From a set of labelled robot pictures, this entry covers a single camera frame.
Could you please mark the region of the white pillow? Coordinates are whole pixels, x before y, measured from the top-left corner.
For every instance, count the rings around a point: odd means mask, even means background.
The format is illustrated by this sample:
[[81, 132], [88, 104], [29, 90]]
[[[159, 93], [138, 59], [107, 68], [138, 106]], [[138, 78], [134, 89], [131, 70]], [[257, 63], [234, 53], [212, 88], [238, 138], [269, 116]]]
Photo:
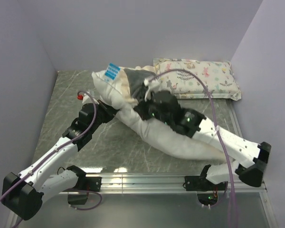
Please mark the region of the white pillow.
[[101, 101], [116, 110], [118, 109], [116, 118], [136, 132], [144, 142], [175, 158], [226, 162], [221, 148], [217, 149], [205, 142], [180, 135], [154, 118], [143, 121], [134, 111], [134, 107], [125, 101], [118, 90], [117, 77], [110, 79], [105, 75], [104, 70], [92, 73], [94, 85], [100, 94]]

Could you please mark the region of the grey pillowcase with cream ruffle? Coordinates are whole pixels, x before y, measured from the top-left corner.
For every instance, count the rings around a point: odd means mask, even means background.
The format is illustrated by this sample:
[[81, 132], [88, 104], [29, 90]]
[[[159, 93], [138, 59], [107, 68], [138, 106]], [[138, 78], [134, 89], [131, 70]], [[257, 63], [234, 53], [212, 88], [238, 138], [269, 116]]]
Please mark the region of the grey pillowcase with cream ruffle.
[[144, 80], [152, 79], [155, 76], [156, 71], [153, 66], [121, 67], [116, 79], [117, 88], [125, 101], [135, 107], [139, 103], [140, 95], [142, 95], [142, 100], [144, 99]]

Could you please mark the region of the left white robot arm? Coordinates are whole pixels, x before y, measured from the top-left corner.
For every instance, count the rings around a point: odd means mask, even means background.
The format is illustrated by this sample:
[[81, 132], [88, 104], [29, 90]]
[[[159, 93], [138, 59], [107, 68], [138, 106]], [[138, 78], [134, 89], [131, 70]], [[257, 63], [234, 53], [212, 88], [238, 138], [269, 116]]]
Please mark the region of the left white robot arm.
[[51, 175], [90, 142], [96, 129], [111, 121], [117, 112], [101, 101], [83, 105], [78, 117], [46, 154], [19, 174], [10, 172], [4, 178], [0, 203], [23, 220], [29, 220], [60, 192], [89, 190], [86, 172], [77, 166], [69, 166], [54, 177]]

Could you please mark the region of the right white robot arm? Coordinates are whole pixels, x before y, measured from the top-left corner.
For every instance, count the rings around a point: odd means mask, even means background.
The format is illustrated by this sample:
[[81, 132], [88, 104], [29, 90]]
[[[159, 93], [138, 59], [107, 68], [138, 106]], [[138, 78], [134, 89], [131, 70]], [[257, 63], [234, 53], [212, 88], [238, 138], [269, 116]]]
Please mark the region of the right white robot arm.
[[215, 118], [209, 119], [192, 108], [181, 107], [169, 91], [151, 93], [150, 99], [140, 101], [134, 110], [144, 121], [157, 119], [185, 139], [206, 143], [223, 152], [227, 162], [206, 165], [196, 180], [198, 190], [210, 190], [236, 177], [248, 186], [261, 186], [270, 144], [251, 142], [219, 127]]

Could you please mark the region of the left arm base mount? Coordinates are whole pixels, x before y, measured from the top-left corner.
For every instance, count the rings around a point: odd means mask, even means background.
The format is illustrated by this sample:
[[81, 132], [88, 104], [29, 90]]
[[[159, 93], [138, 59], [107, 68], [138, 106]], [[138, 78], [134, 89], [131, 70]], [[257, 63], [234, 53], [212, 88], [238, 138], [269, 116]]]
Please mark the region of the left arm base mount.
[[88, 197], [95, 192], [99, 193], [101, 189], [102, 178], [100, 176], [84, 177], [79, 180], [71, 192], [79, 192], [79, 194], [68, 194], [67, 202], [71, 206], [85, 205]]

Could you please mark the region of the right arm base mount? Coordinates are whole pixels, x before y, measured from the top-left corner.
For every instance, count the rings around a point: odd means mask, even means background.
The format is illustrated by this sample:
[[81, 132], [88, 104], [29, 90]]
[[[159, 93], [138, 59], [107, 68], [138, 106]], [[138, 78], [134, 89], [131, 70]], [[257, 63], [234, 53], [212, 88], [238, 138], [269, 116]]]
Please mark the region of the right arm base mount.
[[218, 205], [226, 195], [228, 182], [213, 184], [201, 176], [185, 176], [183, 188], [186, 191], [197, 192], [198, 203], [209, 209]]

